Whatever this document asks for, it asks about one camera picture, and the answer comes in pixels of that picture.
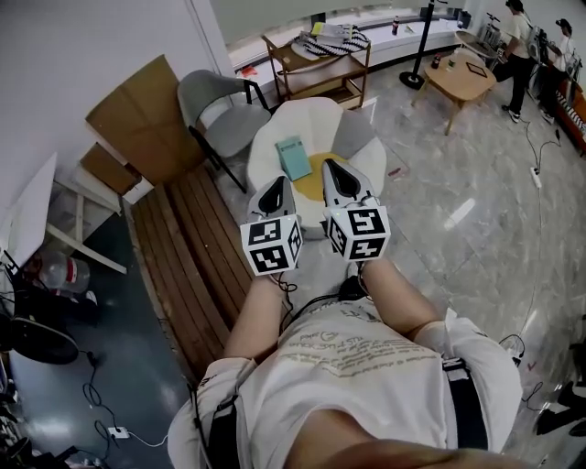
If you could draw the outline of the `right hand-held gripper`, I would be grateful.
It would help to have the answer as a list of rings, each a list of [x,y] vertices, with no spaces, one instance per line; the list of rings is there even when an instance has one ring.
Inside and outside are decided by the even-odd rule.
[[[386,207],[374,197],[371,181],[353,166],[332,158],[324,160],[321,174],[326,203],[338,203],[338,196],[368,196],[345,207],[325,209],[326,235],[333,252],[346,262],[380,258],[391,230]]]

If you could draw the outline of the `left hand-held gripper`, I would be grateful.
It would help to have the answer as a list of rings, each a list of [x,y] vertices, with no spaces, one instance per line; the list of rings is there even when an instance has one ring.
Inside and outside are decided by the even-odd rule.
[[[246,259],[256,276],[297,267],[303,244],[290,179],[278,176],[249,201],[247,223],[240,225]]]

